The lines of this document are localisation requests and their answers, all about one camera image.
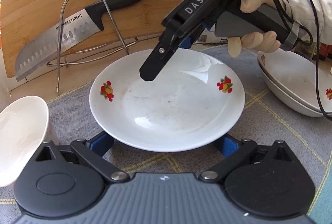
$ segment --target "metal bolt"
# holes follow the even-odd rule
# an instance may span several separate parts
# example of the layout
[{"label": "metal bolt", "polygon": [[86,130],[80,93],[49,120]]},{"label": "metal bolt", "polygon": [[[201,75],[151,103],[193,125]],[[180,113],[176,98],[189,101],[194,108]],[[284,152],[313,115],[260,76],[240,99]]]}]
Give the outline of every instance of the metal bolt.
[{"label": "metal bolt", "polygon": [[120,180],[124,180],[127,178],[127,174],[123,171],[116,171],[114,173],[111,174],[111,178],[113,180],[117,180],[117,181],[120,181]]},{"label": "metal bolt", "polygon": [[218,174],[215,171],[207,170],[202,173],[202,177],[207,180],[214,180],[218,177]]}]

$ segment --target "white bowl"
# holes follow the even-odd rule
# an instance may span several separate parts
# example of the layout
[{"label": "white bowl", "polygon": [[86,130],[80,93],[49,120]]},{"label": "white bowl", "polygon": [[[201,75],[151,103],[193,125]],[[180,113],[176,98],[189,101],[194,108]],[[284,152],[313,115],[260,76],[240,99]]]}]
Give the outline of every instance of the white bowl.
[{"label": "white bowl", "polygon": [[0,113],[0,187],[13,186],[44,140],[59,144],[42,98],[20,98]]},{"label": "white bowl", "polygon": [[[265,74],[281,90],[302,105],[321,113],[316,96],[316,66],[313,63],[282,49],[273,53],[259,52],[258,60]],[[318,88],[324,110],[332,113],[332,79],[321,70],[318,72]]]},{"label": "white bowl", "polygon": [[[233,70],[209,55],[178,49],[157,78],[146,82],[139,68],[150,53],[127,55],[95,79],[90,109],[108,134],[139,149],[176,152],[211,143],[235,125],[245,95]],[[224,85],[223,92],[217,83],[225,76],[232,86]]]},{"label": "white bowl", "polygon": [[300,102],[296,101],[294,98],[292,98],[290,95],[286,94],[283,90],[281,90],[263,71],[263,67],[258,62],[258,65],[260,66],[260,70],[263,75],[263,79],[268,86],[268,88],[271,90],[272,93],[275,94],[277,98],[279,98],[284,104],[286,104],[288,107],[293,109],[294,111],[301,113],[306,116],[310,117],[322,117],[323,114],[319,113],[317,111],[314,111],[305,105],[302,105]]}]

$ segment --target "metal rack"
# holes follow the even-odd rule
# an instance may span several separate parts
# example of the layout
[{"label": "metal rack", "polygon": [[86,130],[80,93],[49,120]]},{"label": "metal rack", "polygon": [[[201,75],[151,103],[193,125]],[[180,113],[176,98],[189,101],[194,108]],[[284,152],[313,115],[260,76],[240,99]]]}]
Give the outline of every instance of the metal rack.
[{"label": "metal rack", "polygon": [[[65,0],[64,4],[62,5],[62,8],[61,8],[61,12],[60,12],[60,19],[59,19],[59,24],[63,24],[63,14],[64,14],[64,9],[67,5],[69,0]],[[110,16],[110,19],[112,21],[112,24],[115,28],[115,31],[117,33],[117,36],[119,37],[120,41],[121,41],[121,46],[117,46],[117,47],[114,47],[114,48],[111,48],[111,49],[108,49],[108,50],[103,50],[103,51],[100,51],[100,52],[97,52],[95,54],[92,54],[92,55],[88,55],[82,59],[79,59],[77,61],[74,61],[74,62],[67,62],[67,56],[64,57],[64,63],[60,63],[60,57],[61,57],[61,43],[62,43],[62,29],[63,29],[63,25],[60,26],[59,28],[59,33],[58,33],[58,48],[57,48],[57,63],[51,63],[51,62],[48,62],[46,65],[49,66],[49,67],[57,67],[57,86],[56,86],[56,93],[59,93],[59,89],[60,89],[60,67],[61,66],[66,66],[68,67],[69,65],[80,65],[80,64],[86,64],[86,63],[90,63],[90,62],[94,62],[94,61],[97,61],[97,60],[100,60],[100,59],[103,59],[103,58],[106,58],[108,56],[111,56],[113,54],[115,54],[116,52],[119,52],[121,50],[125,50],[127,55],[129,55],[129,47],[136,44],[137,42],[139,42],[139,40],[137,38],[134,38],[135,41],[130,43],[130,44],[126,44],[125,41],[123,40],[123,37],[117,27],[117,24],[114,20],[114,17],[110,11],[110,8],[108,7],[107,5],[107,2],[105,0],[102,0],[105,7],[106,7],[106,10],[107,10],[107,13],[108,15]],[[93,47],[93,48],[89,48],[89,49],[84,49],[84,50],[81,50],[81,51],[78,51],[78,52],[75,52],[73,54],[82,54],[82,53],[86,53],[86,52],[91,52],[91,51],[94,51],[94,50],[98,50],[98,49],[101,49],[101,48],[104,48],[104,47],[107,47],[108,45],[110,45],[111,43],[107,43],[107,44],[103,44],[103,45],[100,45],[100,46],[97,46],[97,47]],[[98,58],[94,58],[94,59],[90,59],[90,60],[85,60],[85,61],[80,61],[80,60],[83,60],[83,59],[86,59],[88,57],[91,57],[93,55],[97,55],[97,54],[100,54],[100,53],[103,53],[103,52],[106,52],[106,51],[111,51],[103,56],[100,56]]]}]

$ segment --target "gray cloth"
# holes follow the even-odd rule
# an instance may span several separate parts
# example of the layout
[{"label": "gray cloth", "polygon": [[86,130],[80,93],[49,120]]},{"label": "gray cloth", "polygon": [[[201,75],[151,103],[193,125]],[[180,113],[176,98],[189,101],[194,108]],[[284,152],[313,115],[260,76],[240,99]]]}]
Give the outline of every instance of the gray cloth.
[{"label": "gray cloth", "polygon": [[[331,162],[332,122],[325,118],[301,115],[277,99],[267,89],[253,52],[243,50],[236,59],[228,55],[226,46],[203,52],[232,68],[246,92],[243,114],[229,134],[237,139],[250,138],[262,145],[271,145],[277,139],[285,140],[318,189]],[[77,138],[89,139],[102,130],[90,112],[90,87],[91,83],[49,103],[50,116],[60,144],[69,144]],[[136,171],[199,173],[223,157],[212,144],[181,153],[158,154],[116,141],[104,158],[132,174]],[[11,223],[19,215],[12,191],[0,188],[0,223]]]}]

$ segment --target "hand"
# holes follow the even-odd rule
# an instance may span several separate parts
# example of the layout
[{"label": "hand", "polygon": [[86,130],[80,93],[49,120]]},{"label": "hand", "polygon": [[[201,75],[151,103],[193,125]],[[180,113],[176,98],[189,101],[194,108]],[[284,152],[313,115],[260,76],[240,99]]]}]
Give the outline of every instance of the hand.
[{"label": "hand", "polygon": [[[286,6],[283,1],[279,1],[285,9]],[[269,6],[276,8],[273,0],[241,0],[240,10],[244,13],[252,13],[262,4],[268,4]],[[242,47],[272,53],[280,47],[280,42],[277,40],[277,34],[274,31],[269,31],[263,34],[252,32],[246,34],[242,38],[228,38],[228,52],[232,57],[237,57],[240,54]]]}]

